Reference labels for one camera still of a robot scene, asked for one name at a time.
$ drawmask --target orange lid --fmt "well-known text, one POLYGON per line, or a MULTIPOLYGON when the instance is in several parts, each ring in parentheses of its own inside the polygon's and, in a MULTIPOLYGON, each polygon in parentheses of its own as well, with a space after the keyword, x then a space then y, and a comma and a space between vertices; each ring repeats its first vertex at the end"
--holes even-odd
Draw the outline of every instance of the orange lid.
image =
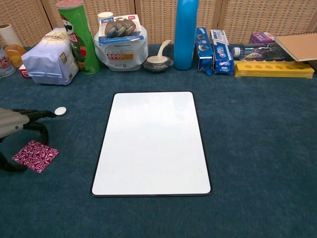
POLYGON ((83 0, 62 0, 56 3, 58 8, 75 8, 83 5, 83 0))

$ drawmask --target green can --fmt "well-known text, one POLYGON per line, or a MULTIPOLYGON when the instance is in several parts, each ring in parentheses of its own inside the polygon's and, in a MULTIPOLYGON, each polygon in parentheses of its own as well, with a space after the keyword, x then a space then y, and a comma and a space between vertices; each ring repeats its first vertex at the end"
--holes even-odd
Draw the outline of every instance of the green can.
POLYGON ((101 67, 95 53, 82 0, 62 0, 56 3, 70 44, 84 74, 97 73, 101 67))

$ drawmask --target purple box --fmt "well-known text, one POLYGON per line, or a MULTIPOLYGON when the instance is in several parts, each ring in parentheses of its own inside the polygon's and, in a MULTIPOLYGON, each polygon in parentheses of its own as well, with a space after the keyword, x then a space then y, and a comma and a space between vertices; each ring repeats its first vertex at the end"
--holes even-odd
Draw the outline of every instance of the purple box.
POLYGON ((251 34, 249 43, 273 43, 274 37, 268 32, 257 32, 251 34))

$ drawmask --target paper roll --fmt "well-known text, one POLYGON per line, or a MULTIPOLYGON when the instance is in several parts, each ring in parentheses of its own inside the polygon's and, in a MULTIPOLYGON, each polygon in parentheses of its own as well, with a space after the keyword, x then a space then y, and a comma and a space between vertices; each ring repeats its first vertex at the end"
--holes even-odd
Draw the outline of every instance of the paper roll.
POLYGON ((98 22, 100 22, 102 19, 107 19, 113 17, 113 13, 110 11, 101 12, 98 14, 98 22))
POLYGON ((15 32, 10 24, 0 25, 0 35, 7 45, 16 44, 16 45, 22 46, 19 38, 15 34, 15 32))

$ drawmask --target pringles can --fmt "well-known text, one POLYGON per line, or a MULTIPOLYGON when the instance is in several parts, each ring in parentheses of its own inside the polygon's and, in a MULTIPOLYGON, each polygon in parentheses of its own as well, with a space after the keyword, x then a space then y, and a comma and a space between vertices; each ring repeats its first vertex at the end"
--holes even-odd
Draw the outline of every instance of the pringles can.
POLYGON ((62 0, 56 3, 68 34, 72 51, 84 74, 97 73, 101 67, 95 53, 82 0, 62 0))
POLYGON ((0 77, 7 77, 15 72, 15 68, 11 64, 8 56, 0 46, 0 77))

